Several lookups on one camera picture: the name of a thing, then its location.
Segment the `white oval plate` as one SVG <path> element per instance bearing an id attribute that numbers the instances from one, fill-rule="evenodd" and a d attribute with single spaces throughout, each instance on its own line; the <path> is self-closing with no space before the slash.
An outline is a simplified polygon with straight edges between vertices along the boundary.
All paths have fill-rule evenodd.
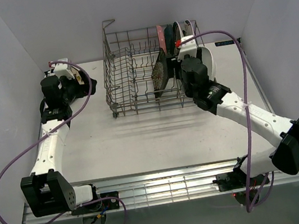
<path id="1" fill-rule="evenodd" d="M 210 80 L 214 81 L 216 78 L 216 63 L 210 50 L 207 47 L 198 47 L 196 56 L 207 67 Z"/>

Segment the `dark square floral plate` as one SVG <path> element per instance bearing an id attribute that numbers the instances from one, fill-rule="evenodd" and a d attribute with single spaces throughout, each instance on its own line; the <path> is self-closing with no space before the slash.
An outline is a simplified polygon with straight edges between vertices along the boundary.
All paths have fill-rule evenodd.
<path id="1" fill-rule="evenodd" d="M 169 73 L 167 69 L 166 55 L 164 50 L 161 48 L 159 50 L 155 65 L 151 73 L 151 78 L 153 81 L 154 95 L 155 98 L 162 96 L 164 90 L 166 89 L 167 83 L 169 81 Z"/>

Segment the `dark teal square plate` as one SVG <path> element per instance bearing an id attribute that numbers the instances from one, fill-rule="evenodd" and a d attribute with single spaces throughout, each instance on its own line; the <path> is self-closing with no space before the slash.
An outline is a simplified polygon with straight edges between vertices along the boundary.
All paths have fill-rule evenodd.
<path id="1" fill-rule="evenodd" d="M 166 44 L 166 51 L 169 55 L 174 55 L 175 41 L 174 41 L 174 31 L 173 26 L 168 24 L 164 29 L 164 37 Z"/>

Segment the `pink polka dot plate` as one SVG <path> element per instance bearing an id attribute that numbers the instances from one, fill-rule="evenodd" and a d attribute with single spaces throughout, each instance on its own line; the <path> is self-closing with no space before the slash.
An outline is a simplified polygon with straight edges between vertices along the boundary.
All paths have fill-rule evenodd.
<path id="1" fill-rule="evenodd" d="M 165 37 L 164 37 L 164 31 L 163 28 L 159 25 L 156 26 L 156 31 L 157 31 L 157 36 L 158 36 L 158 41 L 160 48 L 167 54 L 167 49 L 166 49 L 166 42 L 165 42 Z"/>

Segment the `cream square floral plate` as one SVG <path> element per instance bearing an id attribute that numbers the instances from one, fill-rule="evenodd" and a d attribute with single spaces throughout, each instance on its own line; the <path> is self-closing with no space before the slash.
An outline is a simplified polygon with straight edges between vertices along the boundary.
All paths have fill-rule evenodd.
<path id="1" fill-rule="evenodd" d="M 72 69 L 72 73 L 73 73 L 74 77 L 76 78 L 76 80 L 78 81 L 78 83 L 80 85 L 87 85 L 88 84 L 88 79 L 87 79 L 84 72 L 78 70 L 75 67 L 72 67 L 71 69 Z"/>

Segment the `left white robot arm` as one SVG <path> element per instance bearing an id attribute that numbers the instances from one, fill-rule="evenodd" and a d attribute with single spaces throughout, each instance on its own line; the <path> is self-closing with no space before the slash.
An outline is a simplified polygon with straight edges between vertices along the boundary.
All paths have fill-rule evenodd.
<path id="1" fill-rule="evenodd" d="M 40 122 L 43 141 L 28 177 L 21 180 L 21 190 L 36 217 L 73 211 L 83 205 L 91 212 L 102 206 L 102 197 L 89 184 L 72 186 L 62 174 L 62 155 L 72 116 L 71 103 L 96 92 L 95 79 L 78 71 L 74 78 L 46 76 L 41 82 L 43 100 Z"/>

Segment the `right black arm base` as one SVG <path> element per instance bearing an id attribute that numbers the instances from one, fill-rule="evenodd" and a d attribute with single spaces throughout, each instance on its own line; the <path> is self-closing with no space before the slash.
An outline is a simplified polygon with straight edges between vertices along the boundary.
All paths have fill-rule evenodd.
<path id="1" fill-rule="evenodd" d="M 246 161 L 247 155 L 242 158 L 237 158 L 237 164 L 235 164 L 231 172 L 220 173 L 215 176 L 215 179 L 212 181 L 213 184 L 217 184 L 219 191 L 228 191 L 232 189 L 245 188 L 246 186 L 253 187 L 261 185 L 265 175 L 259 174 L 255 177 L 250 177 L 250 183 L 247 184 L 246 173 L 240 170 L 240 166 L 243 161 Z"/>

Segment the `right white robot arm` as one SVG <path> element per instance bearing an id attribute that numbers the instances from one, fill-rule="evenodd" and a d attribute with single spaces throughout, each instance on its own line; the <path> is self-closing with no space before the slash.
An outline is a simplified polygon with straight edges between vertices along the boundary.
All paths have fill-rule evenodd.
<path id="1" fill-rule="evenodd" d="M 227 118 L 256 133 L 270 143 L 263 152 L 240 158 L 228 180 L 248 186 L 255 177 L 272 171 L 289 175 L 299 172 L 299 118 L 291 120 L 245 103 L 237 93 L 210 79 L 207 66 L 197 57 L 186 55 L 179 71 L 186 96 L 202 110 Z"/>

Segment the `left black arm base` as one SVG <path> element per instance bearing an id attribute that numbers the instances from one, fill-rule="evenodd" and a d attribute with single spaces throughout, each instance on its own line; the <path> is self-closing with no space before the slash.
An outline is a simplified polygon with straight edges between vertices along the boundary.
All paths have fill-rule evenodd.
<path id="1" fill-rule="evenodd" d="M 75 209 L 71 212 L 73 216 L 78 216 L 82 214 L 90 214 L 90 213 L 101 213 L 104 210 L 114 210 L 120 208 L 120 202 L 116 199 L 106 199 L 100 202 L 96 202 L 94 204 L 85 205 L 78 209 Z"/>

